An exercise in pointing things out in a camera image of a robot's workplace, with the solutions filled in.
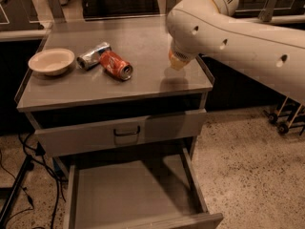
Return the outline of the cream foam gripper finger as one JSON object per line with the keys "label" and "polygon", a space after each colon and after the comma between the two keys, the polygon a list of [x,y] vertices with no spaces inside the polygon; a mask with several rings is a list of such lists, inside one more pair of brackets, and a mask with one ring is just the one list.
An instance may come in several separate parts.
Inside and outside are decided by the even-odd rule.
{"label": "cream foam gripper finger", "polygon": [[169,51],[169,59],[171,63],[171,67],[177,71],[182,70],[187,64],[187,61],[183,61],[178,59],[172,51]]}

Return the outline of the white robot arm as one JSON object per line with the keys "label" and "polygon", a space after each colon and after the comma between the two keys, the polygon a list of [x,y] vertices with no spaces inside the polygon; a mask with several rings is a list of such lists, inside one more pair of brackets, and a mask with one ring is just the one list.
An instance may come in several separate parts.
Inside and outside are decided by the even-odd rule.
{"label": "white robot arm", "polygon": [[233,18],[239,0],[182,0],[167,15],[169,58],[182,69],[203,53],[305,104],[305,33]]}

